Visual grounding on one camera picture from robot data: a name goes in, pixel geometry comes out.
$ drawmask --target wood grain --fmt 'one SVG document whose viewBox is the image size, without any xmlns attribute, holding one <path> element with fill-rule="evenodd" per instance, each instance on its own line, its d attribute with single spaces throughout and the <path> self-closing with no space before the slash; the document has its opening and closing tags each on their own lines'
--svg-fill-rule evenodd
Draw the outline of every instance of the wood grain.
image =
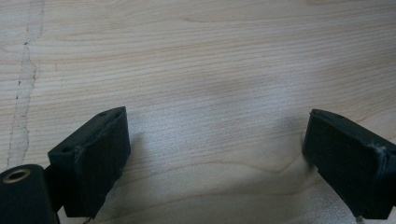
<svg viewBox="0 0 396 224">
<path fill-rule="evenodd" d="M 308 113 L 396 143 L 393 0 L 0 8 L 0 171 L 127 106 L 134 151 L 91 223 L 356 223 L 301 156 Z"/>
</svg>

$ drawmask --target black plastic part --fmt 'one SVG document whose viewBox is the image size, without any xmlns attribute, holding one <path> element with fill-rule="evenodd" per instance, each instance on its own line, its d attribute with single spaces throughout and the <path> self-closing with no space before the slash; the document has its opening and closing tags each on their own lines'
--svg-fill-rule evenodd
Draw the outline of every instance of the black plastic part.
<svg viewBox="0 0 396 224">
<path fill-rule="evenodd" d="M 56 224 L 43 168 L 22 165 L 0 174 L 0 223 Z"/>
<path fill-rule="evenodd" d="M 53 207 L 94 218 L 131 153 L 125 107 L 102 112 L 49 152 Z"/>
<path fill-rule="evenodd" d="M 395 145 L 340 115 L 313 109 L 303 154 L 355 217 L 388 218 L 396 198 Z"/>
</svg>

